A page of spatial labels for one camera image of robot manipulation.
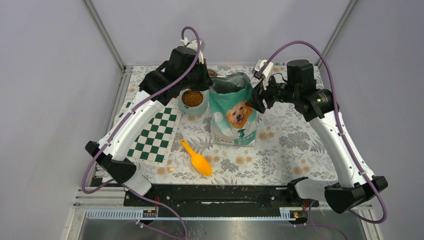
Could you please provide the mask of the teal dog food bag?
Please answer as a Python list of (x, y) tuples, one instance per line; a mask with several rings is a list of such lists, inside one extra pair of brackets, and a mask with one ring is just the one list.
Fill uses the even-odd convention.
[(257, 111), (247, 102), (252, 98), (251, 79), (243, 72), (211, 78), (209, 108), (211, 139), (214, 144), (254, 146)]

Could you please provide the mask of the yellow plastic scoop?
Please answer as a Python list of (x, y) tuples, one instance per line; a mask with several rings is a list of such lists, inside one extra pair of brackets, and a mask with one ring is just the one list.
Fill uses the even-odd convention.
[(187, 151), (190, 156), (192, 166), (205, 177), (210, 177), (213, 173), (211, 164), (199, 153), (196, 153), (184, 139), (180, 140), (181, 146)]

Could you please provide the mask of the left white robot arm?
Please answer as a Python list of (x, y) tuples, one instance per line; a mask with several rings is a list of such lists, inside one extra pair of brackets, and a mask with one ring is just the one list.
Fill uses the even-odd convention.
[(89, 141), (85, 150), (93, 157), (87, 170), (100, 165), (118, 184), (136, 194), (144, 206), (152, 204), (152, 184), (127, 158), (133, 142), (149, 121), (181, 91), (205, 91), (212, 85), (201, 46), (188, 43), (171, 51), (169, 60), (147, 73), (130, 107), (99, 141)]

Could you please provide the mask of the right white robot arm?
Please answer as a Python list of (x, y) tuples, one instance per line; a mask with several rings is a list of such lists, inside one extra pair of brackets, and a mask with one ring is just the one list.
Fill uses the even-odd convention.
[(287, 79), (278, 83), (273, 63), (258, 60), (252, 74), (259, 80), (247, 105), (260, 113), (275, 102), (293, 104), (322, 141), (336, 171), (336, 181), (299, 177), (287, 184), (287, 201), (293, 206), (306, 199), (327, 203), (342, 214), (371, 200), (375, 192), (388, 187), (384, 176), (376, 176), (358, 153), (344, 125), (342, 114), (334, 108), (330, 90), (317, 88), (314, 66), (305, 59), (286, 64)]

